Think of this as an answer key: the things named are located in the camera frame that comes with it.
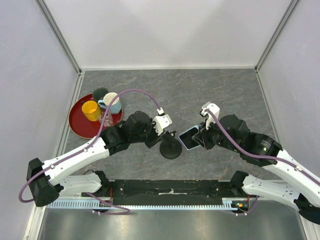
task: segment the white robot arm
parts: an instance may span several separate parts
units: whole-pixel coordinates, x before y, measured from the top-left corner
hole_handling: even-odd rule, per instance
[[[191,136],[192,140],[207,150],[217,145],[239,153],[248,163],[262,167],[288,183],[277,184],[237,171],[230,181],[237,184],[231,186],[231,190],[235,194],[243,191],[286,204],[306,219],[320,224],[320,178],[271,137],[251,132],[234,114],[218,120],[219,112],[219,107],[213,103],[202,106],[200,114],[205,122],[198,126],[199,131]]]
[[[99,138],[94,138],[59,157],[41,162],[35,158],[29,162],[27,181],[38,172],[47,169],[29,184],[30,191],[37,207],[48,205],[58,197],[97,193],[104,190],[108,183],[103,171],[86,175],[71,175],[75,171],[97,160],[105,159],[117,152],[128,149],[130,144],[145,143],[148,148],[164,139],[174,139],[175,132],[165,132],[172,121],[167,114],[159,112],[154,119],[142,112],[131,114],[127,121],[107,127]]]

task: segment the metal plate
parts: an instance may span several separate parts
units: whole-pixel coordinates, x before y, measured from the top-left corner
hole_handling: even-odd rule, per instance
[[[298,214],[259,201],[248,216],[208,210],[133,210],[97,215],[88,210],[47,209],[38,240],[305,240]]]

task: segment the grey floor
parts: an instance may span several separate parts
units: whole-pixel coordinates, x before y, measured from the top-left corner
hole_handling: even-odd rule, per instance
[[[98,216],[47,209],[38,240],[306,240],[292,208],[258,201],[248,216],[218,210],[133,210]]]
[[[212,102],[220,107],[220,117],[236,114],[253,132],[274,137],[267,108],[253,69],[190,69],[190,70],[110,70],[87,71],[80,96],[99,87],[119,93],[130,88],[152,94],[173,124],[169,130],[181,133],[199,124],[201,106]],[[127,93],[121,98],[123,119],[135,111],[150,117],[157,115],[154,103],[142,93]],[[85,142],[70,132],[66,151]],[[229,180],[237,170],[262,179],[278,179],[272,173],[246,163],[236,153],[215,147],[183,149],[179,158],[168,160],[159,152],[159,143],[151,149],[136,143],[128,150],[96,161],[76,172],[103,170],[109,179],[219,179]]]

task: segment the round tray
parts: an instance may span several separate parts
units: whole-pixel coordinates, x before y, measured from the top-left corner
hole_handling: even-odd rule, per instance
[[[69,114],[70,128],[79,137],[82,137],[85,139],[92,139],[94,136],[96,136],[101,125],[99,121],[89,121],[81,110],[83,103],[90,100],[94,101],[92,97],[92,93],[79,99],[73,105]],[[121,109],[121,111],[118,114],[112,114],[112,119],[113,119],[112,126],[121,121],[122,113],[123,113],[123,110]]]

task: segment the clear glass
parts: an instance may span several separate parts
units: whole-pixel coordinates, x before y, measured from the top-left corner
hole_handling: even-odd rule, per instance
[[[98,115],[96,116],[96,118],[97,118],[98,121],[101,123],[101,122],[102,122],[102,118],[103,118],[104,115],[105,115],[106,109],[100,107],[100,112],[101,112],[101,113],[98,114]],[[113,122],[114,122],[114,121],[113,121],[113,118],[112,118],[112,114],[108,111],[107,115],[105,116],[103,126],[105,126],[105,127],[110,127]]]

